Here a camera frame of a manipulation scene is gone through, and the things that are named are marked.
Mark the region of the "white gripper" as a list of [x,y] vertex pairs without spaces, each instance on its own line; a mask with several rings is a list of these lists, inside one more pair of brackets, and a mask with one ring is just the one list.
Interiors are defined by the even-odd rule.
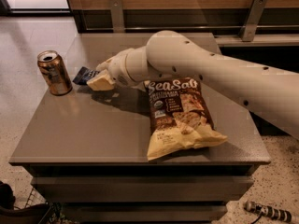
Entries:
[[115,82],[122,87],[133,87],[137,84],[134,79],[136,65],[135,49],[123,50],[99,63],[96,70],[100,73],[88,80],[87,85],[93,91],[111,91]]

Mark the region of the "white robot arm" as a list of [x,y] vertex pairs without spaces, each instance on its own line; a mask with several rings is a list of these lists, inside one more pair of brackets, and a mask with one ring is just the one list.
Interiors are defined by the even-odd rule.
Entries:
[[138,49],[97,65],[114,84],[192,77],[299,138],[299,74],[213,53],[173,31],[161,31]]

